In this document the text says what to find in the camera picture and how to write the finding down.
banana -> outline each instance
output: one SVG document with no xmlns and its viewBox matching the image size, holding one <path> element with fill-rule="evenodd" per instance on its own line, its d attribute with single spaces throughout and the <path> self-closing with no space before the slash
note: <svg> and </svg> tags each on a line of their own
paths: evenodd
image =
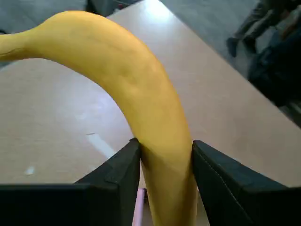
<svg viewBox="0 0 301 226">
<path fill-rule="evenodd" d="M 58 62 L 106 90 L 142 144 L 154 225 L 195 225 L 189 128 L 163 66 L 139 39 L 102 16 L 67 11 L 31 30 L 0 35 L 0 60 L 25 58 Z"/>
</svg>

white mark on table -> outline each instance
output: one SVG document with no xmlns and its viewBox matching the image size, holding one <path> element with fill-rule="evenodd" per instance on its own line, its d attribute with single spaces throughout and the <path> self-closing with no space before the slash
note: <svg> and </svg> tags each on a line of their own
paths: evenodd
<svg viewBox="0 0 301 226">
<path fill-rule="evenodd" d="M 87 134 L 88 141 L 107 159 L 111 158 L 116 152 L 111 148 L 111 146 L 105 142 L 99 134 L 90 133 Z"/>
<path fill-rule="evenodd" d="M 34 174 L 34 166 L 28 167 L 27 170 L 25 170 L 24 174 L 26 174 L 26 175 Z"/>
</svg>

gray floor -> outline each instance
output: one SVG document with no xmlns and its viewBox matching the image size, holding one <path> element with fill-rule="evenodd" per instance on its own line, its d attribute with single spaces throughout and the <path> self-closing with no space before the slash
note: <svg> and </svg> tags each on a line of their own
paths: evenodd
<svg viewBox="0 0 301 226">
<path fill-rule="evenodd" d="M 246 77 L 253 55 L 240 43 L 238 55 L 232 58 L 225 41 L 254 8 L 258 0 L 161 0 L 203 41 Z M 265 48 L 275 31 L 270 28 L 258 39 L 258 50 Z"/>
</svg>

person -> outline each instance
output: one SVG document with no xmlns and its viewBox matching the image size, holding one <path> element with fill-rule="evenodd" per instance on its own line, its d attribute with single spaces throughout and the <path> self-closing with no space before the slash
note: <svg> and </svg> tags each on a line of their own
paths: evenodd
<svg viewBox="0 0 301 226">
<path fill-rule="evenodd" d="M 248 80 L 278 107 L 292 101 L 299 105 L 300 52 L 301 17 L 298 16 L 282 34 L 276 31 L 269 46 L 251 62 Z"/>
<path fill-rule="evenodd" d="M 240 40 L 242 40 L 248 51 L 256 53 L 256 39 L 270 26 L 275 26 L 282 19 L 286 18 L 299 4 L 301 4 L 301 0 L 259 0 L 256 7 L 241 24 L 239 29 L 232 37 L 227 39 L 226 44 L 230 55 L 236 57 L 237 45 Z M 257 21 L 260 21 L 259 25 L 255 27 L 251 34 L 245 36 L 247 31 Z"/>
</svg>

leg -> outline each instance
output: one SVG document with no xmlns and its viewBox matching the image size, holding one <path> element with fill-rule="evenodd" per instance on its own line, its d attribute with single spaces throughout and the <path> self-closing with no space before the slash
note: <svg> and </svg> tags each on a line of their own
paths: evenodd
<svg viewBox="0 0 301 226">
<path fill-rule="evenodd" d="M 268 13 L 269 6 L 264 1 L 261 0 L 255 9 L 252 10 L 251 14 L 245 19 L 245 21 L 241 24 L 239 29 L 234 34 L 235 38 L 242 39 L 245 33 L 253 26 L 253 24 L 262 18 Z"/>
<path fill-rule="evenodd" d="M 254 29 L 254 31 L 250 35 L 244 38 L 243 43 L 250 52 L 257 52 L 256 39 L 261 36 L 270 26 L 275 26 L 280 22 L 282 11 L 282 7 L 273 9 L 271 14 L 269 14 L 267 18 L 261 21 L 261 23 Z"/>
<path fill-rule="evenodd" d="M 252 10 L 251 14 L 241 24 L 233 37 L 227 39 L 227 47 L 231 56 L 236 57 L 236 49 L 240 39 L 253 26 L 253 24 L 262 19 L 269 11 L 267 0 L 260 0 L 257 6 Z"/>
<path fill-rule="evenodd" d="M 265 18 L 250 34 L 250 37 L 257 39 L 260 37 L 270 26 L 275 26 L 281 21 L 281 12 L 280 9 L 274 9 L 267 18 Z"/>
</svg>

